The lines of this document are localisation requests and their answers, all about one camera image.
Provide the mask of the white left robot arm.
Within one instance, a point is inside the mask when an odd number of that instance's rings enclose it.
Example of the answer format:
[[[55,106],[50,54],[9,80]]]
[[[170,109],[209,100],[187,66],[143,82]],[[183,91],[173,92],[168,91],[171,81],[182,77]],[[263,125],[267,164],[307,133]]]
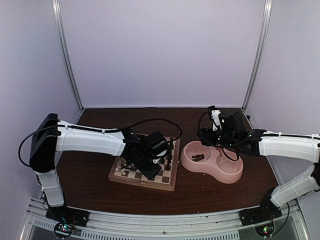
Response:
[[[27,135],[31,138],[29,162],[45,193],[47,204],[61,222],[72,218],[65,206],[65,197],[56,171],[56,152],[89,152],[106,154],[132,163],[147,179],[161,170],[158,160],[166,156],[170,145],[160,131],[149,135],[136,134],[130,127],[97,128],[59,120],[56,113],[46,116],[38,129]]]

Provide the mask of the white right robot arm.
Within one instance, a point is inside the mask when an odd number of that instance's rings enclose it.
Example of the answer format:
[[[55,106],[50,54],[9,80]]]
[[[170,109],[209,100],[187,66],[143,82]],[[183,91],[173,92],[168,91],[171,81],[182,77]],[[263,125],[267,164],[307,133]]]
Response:
[[[226,150],[236,156],[279,157],[309,162],[302,173],[286,183],[270,189],[261,206],[256,210],[259,220],[268,220],[276,208],[320,190],[320,136],[318,134],[293,134],[253,128],[247,130],[237,111],[220,111],[211,106],[202,113],[207,115],[211,126],[201,127],[198,120],[197,136],[201,143],[215,147],[226,157]]]

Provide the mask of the dark tall chess piece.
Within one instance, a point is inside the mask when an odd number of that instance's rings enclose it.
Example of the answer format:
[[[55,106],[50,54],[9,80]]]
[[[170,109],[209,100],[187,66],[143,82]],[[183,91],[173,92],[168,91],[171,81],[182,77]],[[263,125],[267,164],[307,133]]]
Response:
[[[166,165],[166,166],[171,166],[171,164],[172,164],[172,159],[169,159],[169,158],[168,158],[168,159],[166,160],[166,164],[165,164],[165,165]]]

